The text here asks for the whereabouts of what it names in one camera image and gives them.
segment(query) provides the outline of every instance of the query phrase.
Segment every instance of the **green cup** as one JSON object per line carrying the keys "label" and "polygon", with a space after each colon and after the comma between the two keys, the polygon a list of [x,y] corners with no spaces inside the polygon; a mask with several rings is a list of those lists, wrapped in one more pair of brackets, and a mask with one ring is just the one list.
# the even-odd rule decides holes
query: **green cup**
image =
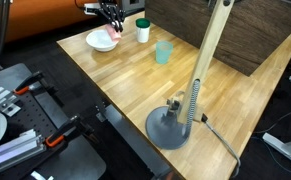
{"label": "green cup", "polygon": [[156,62],[158,64],[166,64],[173,51],[173,44],[167,41],[159,41],[156,43]]}

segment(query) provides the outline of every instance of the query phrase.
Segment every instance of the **gray round base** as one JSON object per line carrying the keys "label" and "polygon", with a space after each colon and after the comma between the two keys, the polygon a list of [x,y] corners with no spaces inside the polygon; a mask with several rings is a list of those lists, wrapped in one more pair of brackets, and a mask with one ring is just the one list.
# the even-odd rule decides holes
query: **gray round base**
{"label": "gray round base", "polygon": [[162,149],[177,149],[188,139],[185,124],[178,123],[176,116],[166,116],[168,107],[154,109],[147,117],[146,132],[149,139]]}

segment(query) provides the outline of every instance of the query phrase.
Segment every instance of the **wooden tabletop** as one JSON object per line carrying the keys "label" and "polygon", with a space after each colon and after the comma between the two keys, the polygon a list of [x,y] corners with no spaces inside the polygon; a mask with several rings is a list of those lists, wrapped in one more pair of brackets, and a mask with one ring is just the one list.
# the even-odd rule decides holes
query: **wooden tabletop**
{"label": "wooden tabletop", "polygon": [[[199,49],[154,24],[149,41],[138,43],[135,20],[140,17],[144,17],[143,12],[126,18],[122,40],[110,52],[98,52],[86,43],[86,36],[93,30],[58,44],[147,139],[147,116],[166,105],[166,100],[177,91],[185,90]],[[165,65],[155,62],[155,43],[160,40],[174,45]],[[212,60],[198,103],[209,122],[239,155],[290,58],[291,35],[249,77]],[[193,123],[189,140],[180,149],[153,147],[186,179],[228,179],[236,165],[236,160],[203,123]]]}

